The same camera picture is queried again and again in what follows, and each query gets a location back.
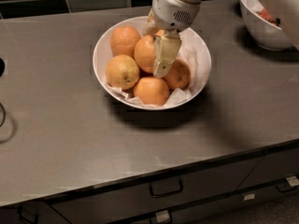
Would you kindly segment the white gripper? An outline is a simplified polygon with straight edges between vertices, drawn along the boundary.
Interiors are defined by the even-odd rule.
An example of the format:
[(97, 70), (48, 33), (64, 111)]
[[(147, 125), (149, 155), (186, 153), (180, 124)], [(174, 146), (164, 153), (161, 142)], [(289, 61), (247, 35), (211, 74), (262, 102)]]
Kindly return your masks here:
[(152, 0), (143, 35), (155, 35), (158, 29), (165, 30), (155, 36), (155, 61), (153, 75), (165, 77), (178, 56), (181, 47), (181, 32), (191, 26), (197, 16), (201, 0)]

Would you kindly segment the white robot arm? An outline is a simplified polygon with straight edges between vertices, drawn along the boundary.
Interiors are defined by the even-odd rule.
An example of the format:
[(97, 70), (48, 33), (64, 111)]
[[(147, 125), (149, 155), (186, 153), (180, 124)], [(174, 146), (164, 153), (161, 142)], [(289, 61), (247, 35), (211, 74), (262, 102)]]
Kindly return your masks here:
[[(197, 16), (202, 0), (152, 0), (144, 35), (164, 34), (155, 43), (153, 75), (164, 77), (175, 61), (181, 46), (180, 33), (188, 29)], [(279, 22), (284, 34), (299, 48), (299, 0), (258, 0)]]

